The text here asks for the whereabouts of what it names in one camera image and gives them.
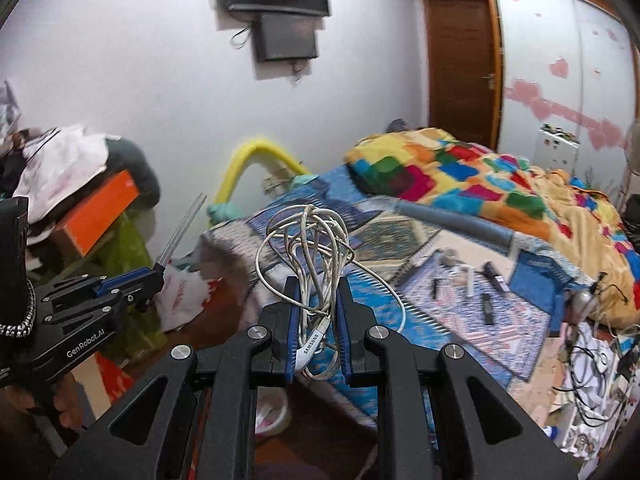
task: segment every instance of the black box under television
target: black box under television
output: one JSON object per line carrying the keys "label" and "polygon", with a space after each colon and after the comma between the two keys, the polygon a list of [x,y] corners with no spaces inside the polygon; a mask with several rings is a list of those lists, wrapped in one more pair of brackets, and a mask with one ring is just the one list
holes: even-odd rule
{"label": "black box under television", "polygon": [[254,50],[258,62],[318,57],[314,18],[263,12],[254,21]]}

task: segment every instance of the bundled cable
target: bundled cable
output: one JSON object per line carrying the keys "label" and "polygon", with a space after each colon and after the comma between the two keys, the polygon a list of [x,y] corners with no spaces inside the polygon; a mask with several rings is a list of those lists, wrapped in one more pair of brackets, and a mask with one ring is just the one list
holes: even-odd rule
{"label": "bundled cable", "polygon": [[[262,274],[260,254],[267,244],[298,278],[299,301],[276,290]],[[354,259],[347,227],[335,211],[312,204],[281,209],[268,223],[266,238],[255,255],[255,271],[262,284],[276,296],[301,308],[296,371],[309,379],[325,381],[340,368],[338,349],[326,341],[326,334],[335,320],[338,282],[344,267],[349,264],[370,274],[391,293],[402,310],[402,321],[397,329],[402,332],[406,322],[402,300],[385,280]],[[333,350],[334,355],[325,370],[313,374],[308,364],[324,347]]]}

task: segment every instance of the orange box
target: orange box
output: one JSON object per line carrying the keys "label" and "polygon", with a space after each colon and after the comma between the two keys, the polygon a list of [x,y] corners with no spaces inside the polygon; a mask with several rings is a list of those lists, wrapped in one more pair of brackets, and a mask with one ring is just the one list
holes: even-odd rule
{"label": "orange box", "polygon": [[121,171],[69,211],[53,230],[52,240],[63,254],[86,256],[139,194],[129,171]]}

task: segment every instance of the white sliding wardrobe door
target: white sliding wardrobe door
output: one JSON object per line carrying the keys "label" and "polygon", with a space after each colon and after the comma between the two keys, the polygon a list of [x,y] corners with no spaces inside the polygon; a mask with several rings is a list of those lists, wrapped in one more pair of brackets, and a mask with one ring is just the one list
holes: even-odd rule
{"label": "white sliding wardrobe door", "polygon": [[636,111],[629,34],[606,12],[581,0],[574,0],[574,5],[582,39],[584,81],[575,172],[615,201],[626,165],[624,139]]}
{"label": "white sliding wardrobe door", "polygon": [[577,133],[580,35],[572,0],[497,0],[504,51],[498,151],[534,156],[540,126]]}

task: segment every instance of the transparent tube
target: transparent tube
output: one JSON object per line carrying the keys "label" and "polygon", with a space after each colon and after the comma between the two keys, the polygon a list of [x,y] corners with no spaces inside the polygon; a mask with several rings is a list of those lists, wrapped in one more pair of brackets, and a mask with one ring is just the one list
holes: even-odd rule
{"label": "transparent tube", "polygon": [[196,218],[198,211],[200,211],[200,208],[205,203],[206,199],[207,195],[204,193],[200,193],[195,202],[191,204],[191,207],[187,211],[187,214],[182,219],[182,222],[180,222],[180,225],[178,225],[175,233],[169,239],[169,242],[164,248],[164,251],[162,251],[162,254],[160,254],[160,257],[157,260],[157,263],[159,265],[166,267],[166,264],[169,263],[169,260],[174,255],[174,251],[178,247],[178,244],[182,240],[182,237],[184,236],[185,232],[187,232],[187,229],[191,225],[191,222],[193,222],[193,219]]}

